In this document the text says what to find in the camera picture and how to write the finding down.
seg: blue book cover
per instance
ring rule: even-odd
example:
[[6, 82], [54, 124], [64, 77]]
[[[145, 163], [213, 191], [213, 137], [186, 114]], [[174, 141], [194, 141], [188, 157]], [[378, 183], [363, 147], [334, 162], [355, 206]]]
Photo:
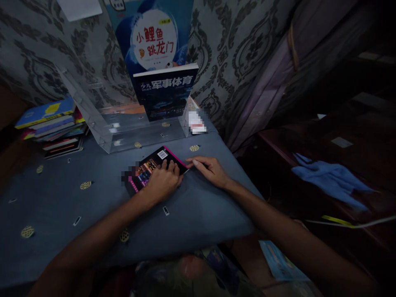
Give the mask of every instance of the blue book cover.
[[74, 112], [75, 104], [72, 97], [58, 102], [51, 102], [27, 110], [16, 123], [15, 128], [22, 129], [46, 122]]
[[67, 123], [70, 123], [70, 122], [74, 122], [74, 119], [73, 118], [68, 118], [68, 119], [65, 119], [63, 121], [60, 121], [60, 122], [57, 122], [57, 123], [54, 123], [54, 124], [39, 128], [39, 129], [36, 130], [35, 134], [41, 134], [43, 132], [49, 131], [49, 130], [54, 129], [54, 128], [58, 127], [58, 126], [62, 126], [64, 124], [67, 124]]
[[194, 63], [134, 75], [136, 95], [150, 122], [183, 115], [197, 72]]
[[186, 64], [193, 0], [105, 0], [105, 5], [132, 83], [135, 73]]
[[308, 281], [309, 278], [299, 270], [270, 240], [260, 240], [260, 247], [267, 260], [271, 273], [280, 281]]

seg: blue cloth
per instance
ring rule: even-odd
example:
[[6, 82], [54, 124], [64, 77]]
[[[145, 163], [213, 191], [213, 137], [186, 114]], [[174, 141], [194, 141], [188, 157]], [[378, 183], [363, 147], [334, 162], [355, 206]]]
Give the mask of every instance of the blue cloth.
[[329, 196], [348, 203], [354, 209], [367, 210], [366, 206], [353, 199], [350, 195], [353, 190], [372, 192], [373, 189], [358, 180], [344, 166], [323, 161], [308, 164], [312, 162], [311, 159], [298, 153], [294, 154], [294, 156], [302, 166], [292, 168], [292, 172], [302, 180], [318, 186]]

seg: black book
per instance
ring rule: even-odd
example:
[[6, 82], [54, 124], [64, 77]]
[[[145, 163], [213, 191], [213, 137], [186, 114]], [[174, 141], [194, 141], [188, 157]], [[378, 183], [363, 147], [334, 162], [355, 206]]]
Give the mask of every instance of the black book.
[[133, 168], [131, 171], [125, 172], [123, 179], [129, 196], [139, 192], [147, 185], [155, 168], [158, 165], [161, 165], [165, 159], [167, 160], [168, 165], [169, 162], [173, 160], [173, 162], [179, 166], [180, 174], [184, 174], [188, 171], [186, 165], [179, 160], [179, 158], [177, 158], [166, 146], [162, 146], [154, 153], [140, 161], [139, 168]]
[[60, 156], [68, 155], [70, 153], [77, 152], [81, 149], [82, 143], [83, 143], [83, 138], [79, 137], [79, 140], [76, 142], [48, 150], [44, 155], [44, 158], [50, 160]]
[[194, 63], [133, 75], [137, 98], [150, 122], [183, 115], [198, 68]]

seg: hand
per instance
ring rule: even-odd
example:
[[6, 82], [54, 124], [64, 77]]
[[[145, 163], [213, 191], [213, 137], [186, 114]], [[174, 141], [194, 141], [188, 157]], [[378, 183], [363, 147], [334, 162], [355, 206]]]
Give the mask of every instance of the hand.
[[140, 191], [144, 193], [143, 199], [148, 203], [149, 208], [168, 198], [183, 180], [183, 175], [179, 175], [179, 166], [173, 160], [169, 162], [168, 169], [166, 167], [165, 159], [162, 165], [153, 170], [147, 185]]
[[186, 161], [192, 162], [187, 165], [187, 168], [195, 166], [216, 187], [224, 189], [227, 184], [233, 182], [216, 158], [195, 156], [186, 159]]

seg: cartoon fish illustration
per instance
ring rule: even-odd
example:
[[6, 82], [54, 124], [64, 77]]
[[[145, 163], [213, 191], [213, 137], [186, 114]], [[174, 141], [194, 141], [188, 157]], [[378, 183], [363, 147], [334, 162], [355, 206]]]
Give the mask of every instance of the cartoon fish illustration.
[[171, 62], [168, 62], [168, 64], [166, 64], [165, 68], [173, 68], [173, 67], [177, 67], [177, 66], [179, 66], [179, 65], [176, 62], [171, 61]]

